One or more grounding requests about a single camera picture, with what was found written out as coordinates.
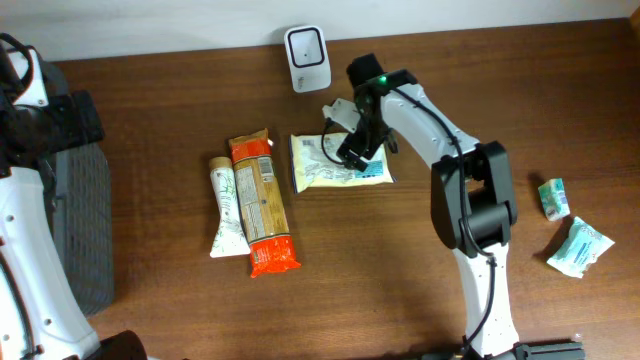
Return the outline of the teal wet wipes packet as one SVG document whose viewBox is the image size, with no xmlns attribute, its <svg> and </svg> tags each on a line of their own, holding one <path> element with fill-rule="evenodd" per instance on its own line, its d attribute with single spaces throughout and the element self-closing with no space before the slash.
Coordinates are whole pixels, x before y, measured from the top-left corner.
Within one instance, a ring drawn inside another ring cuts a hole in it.
<svg viewBox="0 0 640 360">
<path fill-rule="evenodd" d="M 584 272 L 614 244 L 583 219 L 574 217 L 567 239 L 546 263 L 566 276 L 582 278 Z"/>
</svg>

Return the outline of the yellow snack bag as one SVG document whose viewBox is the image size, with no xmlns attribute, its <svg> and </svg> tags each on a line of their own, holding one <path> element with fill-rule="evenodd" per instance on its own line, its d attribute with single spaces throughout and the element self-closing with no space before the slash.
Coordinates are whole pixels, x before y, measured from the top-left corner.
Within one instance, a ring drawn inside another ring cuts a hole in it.
<svg viewBox="0 0 640 360">
<path fill-rule="evenodd" d="M 322 145 L 337 159 L 337 149 L 345 140 L 346 133 L 320 135 L 291 135 L 289 138 L 292 181 L 294 192 L 301 193 L 310 187 L 356 187 L 393 183 L 388 168 L 386 152 L 380 147 L 371 160 L 366 160 L 364 171 L 347 169 L 330 161 L 322 151 Z"/>
</svg>

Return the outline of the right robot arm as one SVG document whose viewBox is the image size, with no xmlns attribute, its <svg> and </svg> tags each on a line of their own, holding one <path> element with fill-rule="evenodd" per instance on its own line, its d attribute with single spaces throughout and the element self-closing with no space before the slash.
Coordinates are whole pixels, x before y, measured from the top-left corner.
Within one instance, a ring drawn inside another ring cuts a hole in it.
<svg viewBox="0 0 640 360">
<path fill-rule="evenodd" d="M 337 150 L 341 165 L 363 171 L 401 135 L 431 171 L 431 219 L 458 264 L 466 306 L 460 356 L 492 359 L 519 341 L 506 263 L 517 206 L 509 158 L 497 141 L 481 143 L 455 126 L 407 70 L 386 72 L 367 54 L 347 68 L 357 114 Z"/>
</svg>

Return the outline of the white toothpaste tube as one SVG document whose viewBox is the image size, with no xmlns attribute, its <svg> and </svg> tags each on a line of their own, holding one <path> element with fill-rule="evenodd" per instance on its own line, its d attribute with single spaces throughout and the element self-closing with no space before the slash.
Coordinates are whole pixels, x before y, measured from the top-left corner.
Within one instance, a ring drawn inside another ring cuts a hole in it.
<svg viewBox="0 0 640 360">
<path fill-rule="evenodd" d="M 241 222 L 232 161 L 227 157 L 212 158 L 209 160 L 209 169 L 220 215 L 210 257 L 248 255 L 250 247 Z"/>
</svg>

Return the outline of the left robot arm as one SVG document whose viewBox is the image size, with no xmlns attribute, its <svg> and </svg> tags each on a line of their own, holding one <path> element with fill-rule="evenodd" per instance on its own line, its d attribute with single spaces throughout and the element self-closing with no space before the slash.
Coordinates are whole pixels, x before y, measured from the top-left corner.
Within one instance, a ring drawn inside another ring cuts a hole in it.
<svg viewBox="0 0 640 360">
<path fill-rule="evenodd" d="M 1 37 L 1 355 L 142 359 L 130 330 L 88 315 L 114 295 L 111 176 L 86 91 L 35 48 Z"/>
</svg>

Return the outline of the small teal tissue pack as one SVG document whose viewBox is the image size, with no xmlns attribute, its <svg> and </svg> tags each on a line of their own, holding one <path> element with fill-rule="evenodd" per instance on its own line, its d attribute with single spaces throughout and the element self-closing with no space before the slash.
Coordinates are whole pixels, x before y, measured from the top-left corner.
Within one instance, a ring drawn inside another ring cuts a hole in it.
<svg viewBox="0 0 640 360">
<path fill-rule="evenodd" d="M 561 178 L 550 179 L 538 187 L 544 214 L 549 221 L 557 221 L 570 215 L 570 207 Z"/>
</svg>

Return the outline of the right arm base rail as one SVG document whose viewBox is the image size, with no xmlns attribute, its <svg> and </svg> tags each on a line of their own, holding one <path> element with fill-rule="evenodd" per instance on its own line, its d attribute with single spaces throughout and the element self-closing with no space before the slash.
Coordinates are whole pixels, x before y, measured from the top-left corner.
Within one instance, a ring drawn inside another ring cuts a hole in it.
<svg viewBox="0 0 640 360">
<path fill-rule="evenodd" d="M 586 360 L 582 342 L 561 342 L 546 344 L 518 344 L 513 349 L 497 356 L 481 357 L 474 350 L 465 354 L 430 353 L 417 357 L 418 360 Z"/>
</svg>

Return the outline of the orange noodle packet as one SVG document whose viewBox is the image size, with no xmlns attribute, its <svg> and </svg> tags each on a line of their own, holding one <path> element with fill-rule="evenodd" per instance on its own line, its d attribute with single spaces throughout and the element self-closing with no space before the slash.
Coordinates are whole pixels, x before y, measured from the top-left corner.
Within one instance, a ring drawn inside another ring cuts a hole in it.
<svg viewBox="0 0 640 360">
<path fill-rule="evenodd" d="M 229 141 L 251 276 L 296 269 L 294 242 L 272 159 L 267 129 Z"/>
</svg>

